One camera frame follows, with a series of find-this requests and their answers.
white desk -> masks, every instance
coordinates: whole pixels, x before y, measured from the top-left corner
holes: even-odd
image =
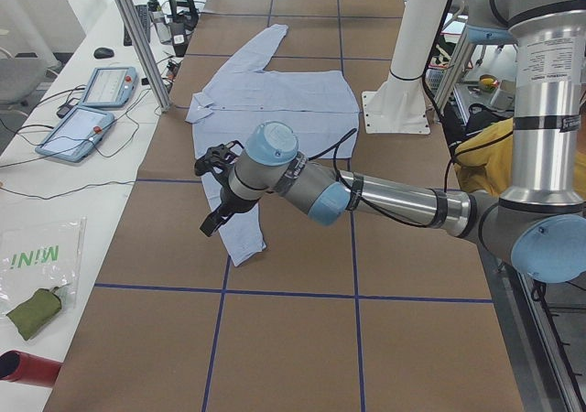
[[[139,78],[143,78],[145,73],[142,71],[134,48],[124,47],[122,38],[122,19],[112,2],[58,79],[51,85],[46,96],[86,83],[93,68],[98,66],[135,66]],[[162,46],[158,42],[154,28],[151,32],[150,45],[157,61],[167,56],[164,50],[169,54],[173,53],[171,47]],[[113,49],[114,57],[96,60],[93,57],[93,51],[98,47]],[[162,62],[159,68],[163,69],[165,64]],[[126,106],[130,105],[144,88],[139,83]],[[55,125],[59,121],[55,112],[65,99],[66,95],[43,103],[30,115],[26,124]],[[123,113],[126,106],[119,111],[114,111],[114,115],[117,117]],[[158,113],[157,101],[152,92],[149,92],[131,113],[131,116],[140,123],[140,129],[133,141],[115,157],[104,158],[93,152],[77,166],[44,159],[25,165],[0,168],[0,181],[9,190],[49,196],[90,183],[134,180],[137,168],[155,131]],[[128,139],[135,127],[135,124],[127,118],[122,118],[104,137],[100,146],[101,151],[105,154],[113,153]],[[45,135],[46,131],[27,133],[27,137],[34,142],[39,142]],[[16,136],[0,157],[0,165],[37,157],[34,147]],[[0,190],[0,215],[2,215],[0,232],[17,227],[87,217],[75,308],[60,313],[36,338],[29,342],[25,342],[20,337],[14,325],[0,327],[0,353],[17,349],[58,361],[63,360],[131,189],[132,185],[110,185],[82,190],[50,201],[19,197]],[[46,388],[3,382],[0,383],[1,409],[3,412],[40,411],[45,406],[49,394],[50,390]]]

white pillar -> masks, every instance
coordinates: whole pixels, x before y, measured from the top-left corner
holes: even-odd
[[[16,28],[37,56],[47,63],[47,67],[58,69],[61,63],[57,61],[47,42],[35,27],[33,20],[30,19],[27,11],[18,3],[18,0],[0,0],[0,7],[13,20]]]
[[[363,93],[367,133],[429,134],[419,77],[447,1],[407,0],[388,79],[377,92]]]

red tube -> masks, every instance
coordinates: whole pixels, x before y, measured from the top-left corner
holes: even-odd
[[[0,380],[25,385],[53,387],[61,363],[22,351],[8,351],[0,356]]]

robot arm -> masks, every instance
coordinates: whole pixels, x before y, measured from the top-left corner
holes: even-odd
[[[488,44],[505,42],[504,32],[519,46],[513,172],[500,198],[325,168],[298,152],[290,128],[266,123],[240,155],[231,143],[210,148],[196,162],[197,175],[211,172],[222,184],[222,204],[201,229],[210,236],[274,191],[323,224],[347,210],[444,229],[542,282],[586,271],[583,198],[573,190],[586,0],[471,1],[468,29],[479,31]]]
[[[209,155],[223,152],[222,204],[201,226],[211,236],[267,192],[275,192],[312,220],[334,223],[344,211],[367,211],[421,228],[443,229],[484,246],[543,282],[573,279],[586,270],[586,220],[576,214],[550,215],[499,206],[483,192],[427,190],[326,168],[298,152],[293,131],[278,122],[258,126],[240,155],[228,146],[210,148],[196,162],[203,175]]]

metal pole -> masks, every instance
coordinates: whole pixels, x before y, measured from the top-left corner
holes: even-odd
[[[451,93],[466,69],[466,63],[470,60],[476,48],[468,41],[468,27],[461,33],[456,49],[451,54],[450,66],[443,72],[443,78],[436,91],[435,100],[440,110],[446,106]]]
[[[171,100],[168,97],[167,88],[163,84],[161,75],[158,72],[155,57],[153,57],[153,53],[148,46],[147,36],[138,21],[135,5],[132,0],[114,1],[118,6],[118,11],[122,16],[125,26],[128,29],[133,46],[135,47],[136,55],[138,55],[140,64],[142,65],[146,77],[148,78],[148,82],[157,98],[161,112],[166,112],[171,106]]]

